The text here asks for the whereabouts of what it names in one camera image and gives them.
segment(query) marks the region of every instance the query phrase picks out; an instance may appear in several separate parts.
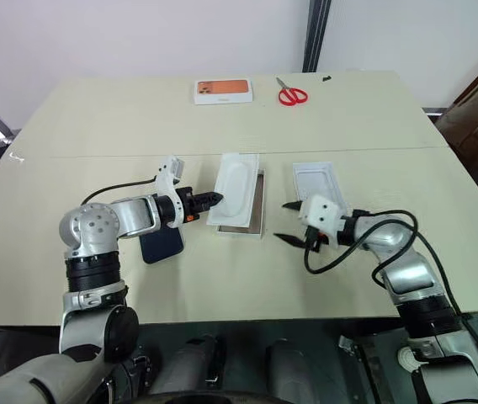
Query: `orange phone box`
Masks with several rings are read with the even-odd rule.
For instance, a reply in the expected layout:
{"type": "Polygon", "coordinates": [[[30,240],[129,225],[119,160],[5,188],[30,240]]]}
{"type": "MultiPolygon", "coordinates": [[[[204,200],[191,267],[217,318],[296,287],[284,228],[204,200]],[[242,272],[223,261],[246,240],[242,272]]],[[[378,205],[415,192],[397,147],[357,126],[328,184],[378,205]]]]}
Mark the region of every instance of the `orange phone box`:
{"type": "Polygon", "coordinates": [[[247,78],[202,80],[194,84],[194,103],[236,104],[252,102],[252,84],[247,78]]]}

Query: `scissors handle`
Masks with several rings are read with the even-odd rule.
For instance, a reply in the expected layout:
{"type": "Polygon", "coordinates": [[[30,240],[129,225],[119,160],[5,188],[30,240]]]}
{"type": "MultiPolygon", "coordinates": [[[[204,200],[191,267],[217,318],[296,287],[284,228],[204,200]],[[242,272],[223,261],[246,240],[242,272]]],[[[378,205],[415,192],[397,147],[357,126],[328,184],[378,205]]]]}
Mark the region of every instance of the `scissors handle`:
{"type": "Polygon", "coordinates": [[[283,88],[279,92],[279,101],[282,105],[292,106],[305,103],[308,94],[298,88],[283,88]]]}

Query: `white wall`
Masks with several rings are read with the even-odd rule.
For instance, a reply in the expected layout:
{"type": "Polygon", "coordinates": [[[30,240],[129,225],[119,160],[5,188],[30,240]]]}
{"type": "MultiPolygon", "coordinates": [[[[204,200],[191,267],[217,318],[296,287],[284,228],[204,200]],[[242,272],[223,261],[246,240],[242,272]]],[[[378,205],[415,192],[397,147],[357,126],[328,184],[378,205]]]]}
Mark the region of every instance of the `white wall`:
{"type": "Polygon", "coordinates": [[[332,0],[318,71],[395,70],[423,107],[478,74],[478,0],[332,0]]]}
{"type": "Polygon", "coordinates": [[[300,72],[309,0],[0,0],[0,117],[72,76],[300,72]]]}

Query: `white table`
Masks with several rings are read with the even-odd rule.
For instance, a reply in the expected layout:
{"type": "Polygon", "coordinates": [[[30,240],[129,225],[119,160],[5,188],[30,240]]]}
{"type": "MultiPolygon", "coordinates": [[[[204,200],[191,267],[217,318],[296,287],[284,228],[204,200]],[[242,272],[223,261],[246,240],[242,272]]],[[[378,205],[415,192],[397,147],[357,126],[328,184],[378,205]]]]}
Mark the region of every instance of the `white table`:
{"type": "MultiPolygon", "coordinates": [[[[220,156],[180,157],[185,161],[181,184],[196,192],[212,190],[220,156]]],[[[2,159],[0,325],[59,323],[66,290],[60,218],[92,190],[151,176],[160,161],[2,159]]],[[[280,206],[295,200],[292,162],[316,161],[334,163],[350,207],[414,212],[462,310],[478,311],[478,188],[447,147],[269,153],[260,161],[267,172],[261,241],[218,236],[203,217],[183,227],[184,251],[165,262],[144,264],[136,239],[120,242],[128,302],[141,322],[395,316],[388,295],[369,278],[375,265],[371,253],[356,252],[333,271],[314,276],[304,270],[301,250],[272,236],[275,231],[301,234],[296,213],[280,206]]],[[[149,192],[150,187],[115,190],[96,200],[149,192]]],[[[335,256],[325,249],[321,258],[326,262],[335,256]]]]}

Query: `red scissors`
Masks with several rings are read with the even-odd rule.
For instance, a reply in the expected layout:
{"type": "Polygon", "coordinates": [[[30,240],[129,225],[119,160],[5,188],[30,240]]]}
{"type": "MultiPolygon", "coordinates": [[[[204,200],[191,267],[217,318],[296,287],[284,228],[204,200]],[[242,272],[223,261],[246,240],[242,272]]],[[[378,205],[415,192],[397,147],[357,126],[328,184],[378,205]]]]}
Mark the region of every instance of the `red scissors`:
{"type": "Polygon", "coordinates": [[[282,88],[279,92],[279,101],[282,105],[291,107],[292,105],[303,104],[308,99],[308,94],[298,88],[289,88],[285,83],[276,77],[282,88]]]}

